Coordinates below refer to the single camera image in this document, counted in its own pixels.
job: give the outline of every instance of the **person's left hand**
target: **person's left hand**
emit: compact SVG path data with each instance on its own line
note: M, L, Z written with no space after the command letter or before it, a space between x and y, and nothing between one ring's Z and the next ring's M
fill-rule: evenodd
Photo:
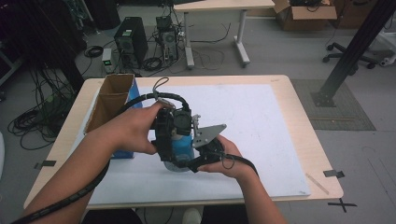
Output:
M105 132L115 149L154 154L157 149L148 140L149 128L165 105L157 102L145 108L131 108L98 128Z

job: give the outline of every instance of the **wooden table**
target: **wooden table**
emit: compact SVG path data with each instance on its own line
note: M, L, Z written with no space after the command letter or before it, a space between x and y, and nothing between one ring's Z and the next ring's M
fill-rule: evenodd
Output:
M139 87L151 87L158 77L141 77L137 79ZM75 101L64 126L56 139L47 161L57 161L53 167L44 166L34 183L24 206L26 206L43 186L50 180L55 172L64 164L70 149L76 141L76 135L86 117L94 99L94 95L103 83L102 78L93 78L85 81L77 100ZM334 177L326 177L323 171L332 167L323 151L323 148L313 130L299 98L286 76L230 76L230 77L170 77L166 85L217 85L217 84L268 84L271 86L283 119L289 131L291 142L294 145L298 159L304 170L306 182L310 188L309 196L276 197L274 201L338 199L343 196L343 190ZM241 203L242 200L229 200L220 203ZM119 204L110 207L137 207L156 205L191 205L214 204L215 201L200 201L186 203L140 203Z
M209 20L209 23L219 23L228 20L230 14L239 13L239 30L238 35L234 37L235 45L242 58L242 65L245 67L250 63L248 54L242 43L242 37L245 29L245 20L248 9L253 8L270 8L274 7L272 0L205 0L181 5L175 5L175 11L184 13L184 28L185 28L185 51L187 58L187 66L192 69L194 67L194 60L191 49L191 35L190 35L190 16L198 15L200 20Z

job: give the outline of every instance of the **forearm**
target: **forearm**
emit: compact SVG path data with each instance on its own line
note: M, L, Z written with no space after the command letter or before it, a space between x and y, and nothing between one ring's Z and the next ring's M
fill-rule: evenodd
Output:
M249 169L237 181L244 194L250 224L287 223L253 170Z
M60 170L27 206L23 215L57 203L91 183L115 150L115 144L111 141L112 138L101 130L88 133ZM71 223L80 218L90 198L91 194L39 221L55 218L57 223L61 223L59 217L69 217L64 222Z

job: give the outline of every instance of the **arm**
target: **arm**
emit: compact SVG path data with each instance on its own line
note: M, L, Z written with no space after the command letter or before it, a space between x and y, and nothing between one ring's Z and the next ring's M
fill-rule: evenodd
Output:
M24 216L57 203L86 187L103 170L112 153L119 149L154 154L148 140L149 127L163 106L130 109L88 133L70 158L38 192L23 212ZM92 193L36 223L79 223Z
M242 156L233 142L221 135L218 136L218 139L223 144L226 153ZM224 161L226 167L231 167L232 163L231 160ZM250 224L287 223L269 197L259 177L248 165L235 161L232 169L225 169L221 162L216 162L203 165L198 170L209 173L223 173L236 179L244 195L247 218Z

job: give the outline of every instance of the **gray carpet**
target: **gray carpet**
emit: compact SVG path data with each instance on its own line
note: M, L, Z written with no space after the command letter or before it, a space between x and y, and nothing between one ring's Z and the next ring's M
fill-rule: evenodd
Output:
M315 106L311 92L318 92L324 81L317 79L293 79L291 81L315 130L375 131L375 126L364 113L346 83L341 85L332 98L335 107Z

